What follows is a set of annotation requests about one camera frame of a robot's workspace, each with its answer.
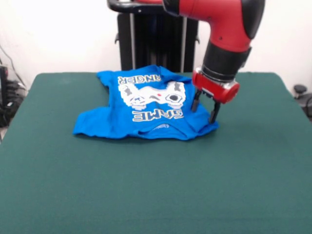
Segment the blue t-shirt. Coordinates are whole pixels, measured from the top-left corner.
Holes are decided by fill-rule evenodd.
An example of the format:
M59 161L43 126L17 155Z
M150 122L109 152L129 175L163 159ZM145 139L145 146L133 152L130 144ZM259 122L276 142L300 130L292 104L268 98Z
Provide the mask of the blue t-shirt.
M201 104L191 111L195 87L190 78L155 65L97 76L109 87L109 105L80 114L74 134L189 140L218 128L217 122L208 123Z

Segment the black knob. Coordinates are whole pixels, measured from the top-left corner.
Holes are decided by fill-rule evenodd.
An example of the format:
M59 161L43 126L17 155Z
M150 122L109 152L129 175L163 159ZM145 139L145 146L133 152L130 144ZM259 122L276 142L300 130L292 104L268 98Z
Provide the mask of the black knob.
M299 95L305 93L308 90L306 86L301 85L301 84L295 85L293 89Z

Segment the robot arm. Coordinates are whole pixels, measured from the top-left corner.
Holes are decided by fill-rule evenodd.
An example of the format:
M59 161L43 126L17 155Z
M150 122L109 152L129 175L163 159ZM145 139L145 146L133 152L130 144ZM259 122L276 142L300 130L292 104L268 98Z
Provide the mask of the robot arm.
M221 103L231 101L239 90L235 81L251 51L264 11L265 0L163 0L165 10L210 24L211 35L201 68L194 71L197 88L192 110L202 93L215 101L210 123Z

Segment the electrical cord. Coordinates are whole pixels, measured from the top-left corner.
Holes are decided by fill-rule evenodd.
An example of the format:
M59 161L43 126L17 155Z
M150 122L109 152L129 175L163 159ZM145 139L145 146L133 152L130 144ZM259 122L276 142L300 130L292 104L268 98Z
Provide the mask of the electrical cord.
M16 72L16 70L15 70L14 63L13 63L12 58L6 53L6 51L5 51L4 48L1 46L1 44L0 44L0 49L2 50L2 52L4 53L4 55L7 56L8 59L10 60L12 69L13 69L14 73L16 74L17 78L19 79L19 81L23 84L24 87L26 87L24 81L21 79L21 77L19 76L19 74L18 74L18 73Z
M310 109L309 109L309 102L312 100L312 96L307 100L306 102L306 110L307 110L307 116L309 118L312 118L312 115L310 115Z

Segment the green felt surface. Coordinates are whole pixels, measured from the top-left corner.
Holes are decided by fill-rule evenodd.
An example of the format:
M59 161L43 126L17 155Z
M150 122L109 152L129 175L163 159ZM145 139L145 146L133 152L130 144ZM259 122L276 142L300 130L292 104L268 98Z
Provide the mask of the green felt surface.
M117 141L72 135L107 104L95 74L39 75L0 145L0 234L311 234L311 124L277 75L237 80L216 132Z

